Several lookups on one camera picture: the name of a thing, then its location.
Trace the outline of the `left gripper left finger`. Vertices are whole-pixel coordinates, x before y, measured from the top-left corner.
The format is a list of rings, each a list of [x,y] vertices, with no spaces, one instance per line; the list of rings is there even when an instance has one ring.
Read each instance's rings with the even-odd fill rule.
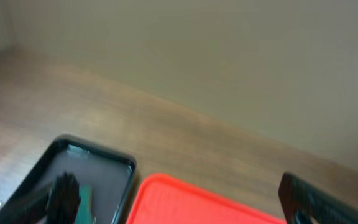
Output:
[[[73,224],[80,206],[80,185],[74,174],[63,173],[53,182],[0,209],[0,224]]]

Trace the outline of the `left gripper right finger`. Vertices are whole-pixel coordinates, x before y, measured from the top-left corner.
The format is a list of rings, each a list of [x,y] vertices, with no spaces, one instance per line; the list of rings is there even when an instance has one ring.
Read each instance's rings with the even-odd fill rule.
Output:
[[[358,210],[291,173],[283,173],[278,196],[289,224],[358,224]]]

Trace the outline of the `green yellow sponge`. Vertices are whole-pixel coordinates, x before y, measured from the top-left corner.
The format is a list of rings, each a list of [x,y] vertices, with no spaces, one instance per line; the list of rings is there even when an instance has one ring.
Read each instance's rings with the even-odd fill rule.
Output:
[[[81,185],[79,188],[80,205],[74,224],[95,224],[93,215],[93,192],[90,185]]]

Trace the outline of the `red plastic tray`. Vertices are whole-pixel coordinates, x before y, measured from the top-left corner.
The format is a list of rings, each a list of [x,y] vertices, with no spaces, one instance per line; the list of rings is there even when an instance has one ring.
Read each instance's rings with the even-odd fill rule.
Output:
[[[166,174],[141,183],[127,224],[285,224],[286,221]]]

